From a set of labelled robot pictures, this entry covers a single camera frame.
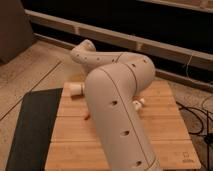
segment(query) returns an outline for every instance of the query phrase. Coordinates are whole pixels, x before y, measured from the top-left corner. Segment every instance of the wood grain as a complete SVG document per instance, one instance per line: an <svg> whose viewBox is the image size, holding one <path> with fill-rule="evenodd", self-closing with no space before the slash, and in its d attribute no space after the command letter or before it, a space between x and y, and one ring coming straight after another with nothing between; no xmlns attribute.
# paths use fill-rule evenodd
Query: wood grain
<svg viewBox="0 0 213 171"><path fill-rule="evenodd" d="M109 171L104 152L83 97L69 97L65 83L52 134L46 171ZM165 81L154 81L137 98L145 98L141 123L165 170L201 167L187 128Z"/></svg>

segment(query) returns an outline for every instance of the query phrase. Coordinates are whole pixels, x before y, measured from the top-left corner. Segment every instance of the black mat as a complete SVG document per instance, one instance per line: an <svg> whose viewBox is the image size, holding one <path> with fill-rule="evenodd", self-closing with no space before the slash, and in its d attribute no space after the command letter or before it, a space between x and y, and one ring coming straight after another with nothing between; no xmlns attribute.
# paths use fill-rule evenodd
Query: black mat
<svg viewBox="0 0 213 171"><path fill-rule="evenodd" d="M6 171L44 170L62 89L24 96Z"/></svg>

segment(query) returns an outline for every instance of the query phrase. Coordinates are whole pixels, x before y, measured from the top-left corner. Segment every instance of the black surface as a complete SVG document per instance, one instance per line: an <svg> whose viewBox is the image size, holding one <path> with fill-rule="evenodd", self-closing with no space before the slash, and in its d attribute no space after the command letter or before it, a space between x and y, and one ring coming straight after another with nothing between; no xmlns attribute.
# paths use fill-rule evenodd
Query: black surface
<svg viewBox="0 0 213 171"><path fill-rule="evenodd" d="M6 171L42 171L62 89L24 96Z"/></svg>
<svg viewBox="0 0 213 171"><path fill-rule="evenodd" d="M26 9L213 53L213 14L139 0L22 0Z"/></svg>

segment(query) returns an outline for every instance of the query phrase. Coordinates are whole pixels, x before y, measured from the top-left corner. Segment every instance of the floor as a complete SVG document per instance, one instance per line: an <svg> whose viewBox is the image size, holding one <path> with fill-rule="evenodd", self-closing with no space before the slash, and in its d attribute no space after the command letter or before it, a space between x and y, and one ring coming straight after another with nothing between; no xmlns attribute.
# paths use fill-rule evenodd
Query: floor
<svg viewBox="0 0 213 171"><path fill-rule="evenodd" d="M23 95L28 91L62 87L64 82L74 80L82 73L82 68L69 58L69 50L42 41L10 63L0 64L0 118L3 118L0 121L0 171L5 170ZM175 99L184 105L199 107L205 98L212 95L174 82L169 84ZM205 107L213 111L213 98L205 103ZM186 111L181 113L189 131L199 129L199 122L193 115ZM206 122L205 115L200 116ZM203 137L192 136L192 140L200 160L206 165Z"/></svg>

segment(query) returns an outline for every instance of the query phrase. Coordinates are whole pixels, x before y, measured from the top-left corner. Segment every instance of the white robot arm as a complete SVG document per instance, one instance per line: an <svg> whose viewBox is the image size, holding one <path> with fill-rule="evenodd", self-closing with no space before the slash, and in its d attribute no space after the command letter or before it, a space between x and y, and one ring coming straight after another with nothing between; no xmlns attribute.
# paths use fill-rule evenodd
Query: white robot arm
<svg viewBox="0 0 213 171"><path fill-rule="evenodd" d="M71 51L88 74L85 98L111 171L160 171L132 98L152 82L152 61L129 52L95 52L86 40Z"/></svg>

